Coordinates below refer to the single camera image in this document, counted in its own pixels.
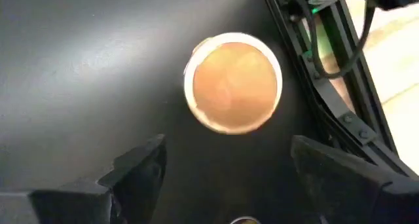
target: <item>bolt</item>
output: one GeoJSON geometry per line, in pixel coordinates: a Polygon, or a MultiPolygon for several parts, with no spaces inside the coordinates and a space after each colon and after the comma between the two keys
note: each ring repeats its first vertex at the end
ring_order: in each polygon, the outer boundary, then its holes
{"type": "Polygon", "coordinates": [[[344,122],[346,122],[346,123],[351,123],[351,122],[352,122],[352,118],[351,118],[351,116],[346,115],[346,116],[343,118],[343,121],[344,121],[344,122]]]}
{"type": "Polygon", "coordinates": [[[320,79],[320,74],[318,72],[314,72],[313,77],[315,79],[320,79]]]}
{"type": "Polygon", "coordinates": [[[359,131],[359,136],[360,136],[362,139],[368,139],[368,132],[366,132],[366,131],[364,131],[364,130],[360,130],[360,131],[359,131]]]}

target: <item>black cable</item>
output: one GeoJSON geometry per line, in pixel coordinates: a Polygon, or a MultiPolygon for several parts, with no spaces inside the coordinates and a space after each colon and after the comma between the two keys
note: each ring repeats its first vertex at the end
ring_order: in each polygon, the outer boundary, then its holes
{"type": "Polygon", "coordinates": [[[347,74],[354,68],[355,63],[358,61],[358,58],[361,56],[362,49],[365,46],[365,43],[367,42],[367,37],[369,34],[369,30],[371,28],[371,24],[373,23],[375,7],[369,6],[368,2],[365,3],[364,27],[363,27],[362,35],[361,35],[361,38],[359,39],[358,45],[356,46],[354,50],[354,54],[351,56],[348,62],[346,62],[344,67],[340,69],[339,72],[328,73],[324,69],[323,64],[319,57],[316,24],[314,23],[312,11],[310,10],[310,7],[306,0],[296,0],[296,2],[300,6],[302,14],[307,19],[308,29],[310,32],[311,42],[312,42],[311,48],[312,48],[312,57],[313,57],[315,69],[322,77],[326,77],[328,79],[336,79],[336,78],[345,76],[345,74],[347,74]]]}

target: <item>black table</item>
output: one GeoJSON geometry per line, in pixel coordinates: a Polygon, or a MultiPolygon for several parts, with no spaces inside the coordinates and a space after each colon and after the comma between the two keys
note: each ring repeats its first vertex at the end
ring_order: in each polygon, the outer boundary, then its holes
{"type": "Polygon", "coordinates": [[[164,133],[168,171],[153,223],[312,223],[290,154],[314,138],[264,0],[0,0],[0,187],[54,188],[164,133]],[[241,31],[278,57],[277,112],[244,136],[204,128],[183,69],[204,38],[241,31]]]}

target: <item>screw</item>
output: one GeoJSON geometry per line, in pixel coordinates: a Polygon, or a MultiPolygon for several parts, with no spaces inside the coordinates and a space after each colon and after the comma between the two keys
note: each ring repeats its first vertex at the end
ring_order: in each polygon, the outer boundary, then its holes
{"type": "Polygon", "coordinates": [[[346,122],[346,123],[351,123],[351,122],[352,122],[352,118],[351,118],[351,116],[346,115],[346,116],[343,118],[343,121],[344,121],[344,122],[346,122]]]}
{"type": "Polygon", "coordinates": [[[289,19],[292,22],[297,22],[299,20],[299,17],[297,15],[293,14],[289,17],[289,19]]]}
{"type": "Polygon", "coordinates": [[[318,72],[314,72],[313,77],[314,77],[315,79],[320,79],[320,73],[318,73],[318,72]]]}
{"type": "Polygon", "coordinates": [[[359,136],[360,136],[362,139],[368,139],[368,132],[366,132],[366,131],[364,131],[364,130],[360,130],[360,131],[359,131],[359,136]]]}

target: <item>metal frame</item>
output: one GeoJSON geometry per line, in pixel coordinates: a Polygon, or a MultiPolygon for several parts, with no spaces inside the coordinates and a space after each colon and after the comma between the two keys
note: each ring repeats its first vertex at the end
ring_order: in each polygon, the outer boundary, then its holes
{"type": "MultiPolygon", "coordinates": [[[[278,0],[266,0],[273,15],[292,64],[299,76],[304,93],[319,127],[324,129],[323,143],[338,147],[365,159],[383,169],[409,177],[418,176],[397,156],[380,101],[368,70],[365,58],[345,78],[354,100],[352,113],[327,79],[322,79],[314,69],[310,41],[304,26],[292,15],[291,5],[280,5],[278,0]]],[[[357,43],[354,24],[344,0],[338,0],[319,12],[327,34],[332,35],[333,51],[342,63],[352,54],[357,43]]]]}
{"type": "MultiPolygon", "coordinates": [[[[352,55],[359,39],[345,0],[338,0],[327,9],[319,12],[326,34],[329,37],[333,52],[339,65],[343,65],[352,55]]],[[[345,76],[352,102],[357,114],[378,134],[393,153],[397,154],[392,133],[388,127],[384,111],[367,61],[362,54],[353,71],[345,76]]]]}

